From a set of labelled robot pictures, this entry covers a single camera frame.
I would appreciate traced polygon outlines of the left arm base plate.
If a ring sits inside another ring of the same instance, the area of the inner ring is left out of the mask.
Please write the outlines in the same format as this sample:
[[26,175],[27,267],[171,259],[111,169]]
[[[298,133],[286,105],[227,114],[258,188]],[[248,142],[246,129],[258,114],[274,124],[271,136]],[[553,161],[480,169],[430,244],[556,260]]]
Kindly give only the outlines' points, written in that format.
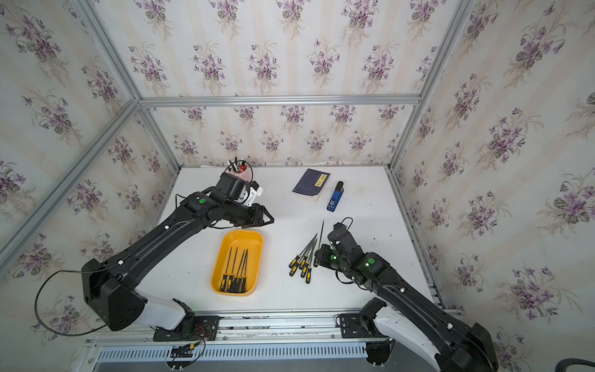
[[166,330],[162,327],[153,327],[153,342],[214,341],[218,333],[221,318],[219,316],[197,316],[184,302],[173,299],[184,310],[184,317],[173,329]]

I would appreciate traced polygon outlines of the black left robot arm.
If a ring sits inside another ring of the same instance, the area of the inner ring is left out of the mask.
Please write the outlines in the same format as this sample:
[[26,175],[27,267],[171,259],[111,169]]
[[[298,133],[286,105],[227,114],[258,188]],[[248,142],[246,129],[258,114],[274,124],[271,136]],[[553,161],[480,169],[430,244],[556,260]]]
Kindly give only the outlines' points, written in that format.
[[85,303],[111,331],[133,325],[175,331],[184,338],[195,331],[195,313],[178,299],[164,300],[137,291],[141,281],[178,246],[220,221],[234,227],[256,228],[274,223],[268,210],[246,206],[209,191],[184,198],[161,224],[119,254],[82,268]]

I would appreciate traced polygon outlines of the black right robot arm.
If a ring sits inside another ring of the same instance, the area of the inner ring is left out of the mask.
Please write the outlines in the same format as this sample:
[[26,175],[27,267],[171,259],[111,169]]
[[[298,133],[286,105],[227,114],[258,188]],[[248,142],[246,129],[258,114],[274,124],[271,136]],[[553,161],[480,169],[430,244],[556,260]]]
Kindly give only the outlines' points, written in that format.
[[491,335],[482,325],[467,325],[427,299],[383,257],[364,252],[343,223],[333,226],[328,240],[315,254],[319,266],[374,295],[358,312],[337,317],[342,338],[367,340],[369,364],[388,361],[399,343],[436,371],[498,370]]

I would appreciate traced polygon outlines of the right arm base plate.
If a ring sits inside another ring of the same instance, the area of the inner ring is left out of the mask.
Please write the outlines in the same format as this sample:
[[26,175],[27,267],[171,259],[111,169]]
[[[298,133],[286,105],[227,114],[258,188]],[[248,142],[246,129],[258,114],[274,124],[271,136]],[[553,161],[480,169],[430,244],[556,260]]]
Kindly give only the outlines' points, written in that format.
[[358,312],[342,313],[335,317],[343,339],[390,339],[376,326],[379,311],[387,308],[387,302],[379,298],[371,299]]

